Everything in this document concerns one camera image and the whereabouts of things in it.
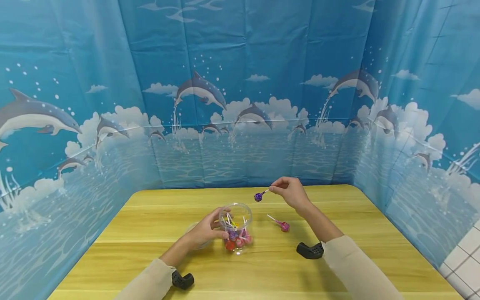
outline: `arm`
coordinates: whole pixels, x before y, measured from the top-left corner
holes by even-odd
[[[214,230],[219,227],[217,208],[201,220],[191,231],[176,241],[163,255],[154,259],[115,300],[159,300],[172,286],[172,274],[185,256],[211,239],[228,238],[228,233]]]
[[[324,258],[354,300],[402,300],[375,263],[310,200],[297,178],[281,177],[269,188],[282,196],[324,244]]]

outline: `left hand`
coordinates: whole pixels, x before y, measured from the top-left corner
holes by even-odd
[[[228,233],[223,230],[215,230],[220,227],[218,215],[224,209],[219,207],[213,212],[206,215],[198,224],[183,237],[188,240],[192,249],[196,249],[200,245],[213,239],[228,239]]]

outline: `yellow wood surface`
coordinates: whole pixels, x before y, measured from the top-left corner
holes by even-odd
[[[360,190],[347,185],[305,189],[405,299],[462,299]],[[236,256],[226,253],[218,240],[192,253],[179,271],[192,273],[195,285],[186,292],[172,288],[165,299],[350,299],[323,259],[310,261],[295,252],[301,241],[318,242],[308,224],[279,196],[266,193],[262,202],[253,200],[263,190],[148,190],[132,195],[49,300],[113,299],[190,224],[232,202],[252,209],[254,245]],[[290,223],[290,232],[281,232],[266,214]]]

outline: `blue backdrop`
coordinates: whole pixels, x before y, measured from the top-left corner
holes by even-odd
[[[479,219],[479,10],[5,0],[0,299],[45,299],[138,190],[282,175],[359,187],[438,267]]]

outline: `beige sleeve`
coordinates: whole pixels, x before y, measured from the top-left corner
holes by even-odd
[[[160,300],[172,286],[174,267],[155,259],[114,300]]]
[[[402,295],[377,265],[348,236],[324,244],[327,265],[353,300],[402,300]]]

